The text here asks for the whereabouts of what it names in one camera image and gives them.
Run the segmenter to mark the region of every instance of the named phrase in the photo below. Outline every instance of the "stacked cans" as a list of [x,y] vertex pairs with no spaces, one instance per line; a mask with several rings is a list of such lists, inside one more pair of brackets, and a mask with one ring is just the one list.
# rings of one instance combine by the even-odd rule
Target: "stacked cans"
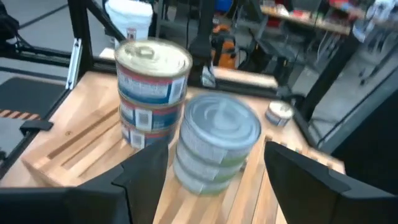
[[209,93],[187,103],[174,172],[196,194],[218,194],[231,183],[259,139],[261,125],[248,106]]
[[125,140],[138,150],[173,139],[192,66],[190,54],[170,42],[138,40],[115,52]]

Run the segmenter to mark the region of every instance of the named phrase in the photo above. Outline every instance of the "blue can label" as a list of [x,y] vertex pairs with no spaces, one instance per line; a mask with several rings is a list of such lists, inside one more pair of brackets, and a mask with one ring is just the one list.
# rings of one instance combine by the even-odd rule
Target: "blue can label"
[[121,65],[117,65],[119,90],[128,98],[148,104],[169,105],[178,102],[183,96],[185,77],[154,78],[138,75]]
[[160,131],[175,124],[181,115],[182,104],[169,108],[143,108],[121,97],[121,116],[129,124],[143,131]]
[[161,133],[143,133],[131,126],[122,123],[123,138],[133,147],[141,150],[158,140],[166,140],[171,142],[175,134],[174,129],[169,129]]

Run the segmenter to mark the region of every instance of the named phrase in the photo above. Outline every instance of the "orange object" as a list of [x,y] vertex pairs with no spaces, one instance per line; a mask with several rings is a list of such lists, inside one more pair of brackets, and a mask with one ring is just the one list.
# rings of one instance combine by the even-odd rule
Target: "orange object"
[[229,33],[227,25],[220,24],[213,29],[211,56],[213,64],[223,68],[235,69],[235,38]]

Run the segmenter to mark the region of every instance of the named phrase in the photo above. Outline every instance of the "wooden tray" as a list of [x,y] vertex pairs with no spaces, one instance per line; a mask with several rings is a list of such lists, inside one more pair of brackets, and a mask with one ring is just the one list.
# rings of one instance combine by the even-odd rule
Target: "wooden tray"
[[[189,88],[187,100],[202,92]],[[169,169],[154,223],[285,223],[265,169],[265,141],[284,144],[344,172],[342,163],[308,148],[293,121],[284,128],[269,124],[264,118],[267,99],[236,97],[253,109],[262,124],[261,138],[253,147],[245,170],[218,196],[191,194],[180,185],[171,167],[177,132],[169,147]],[[118,100],[113,100],[27,153],[22,160],[36,181],[49,186],[76,186],[133,155],[135,151],[122,140],[118,104]]]

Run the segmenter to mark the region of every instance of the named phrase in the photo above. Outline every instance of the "red object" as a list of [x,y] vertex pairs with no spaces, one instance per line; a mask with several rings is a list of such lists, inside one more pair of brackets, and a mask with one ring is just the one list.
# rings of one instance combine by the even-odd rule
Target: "red object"
[[293,16],[303,16],[304,12],[302,10],[293,10]]
[[[275,4],[283,4],[285,3],[284,0],[274,0]],[[279,27],[280,19],[270,17],[268,19],[267,27]]]
[[349,0],[329,0],[330,4],[346,3],[346,2],[349,2]]

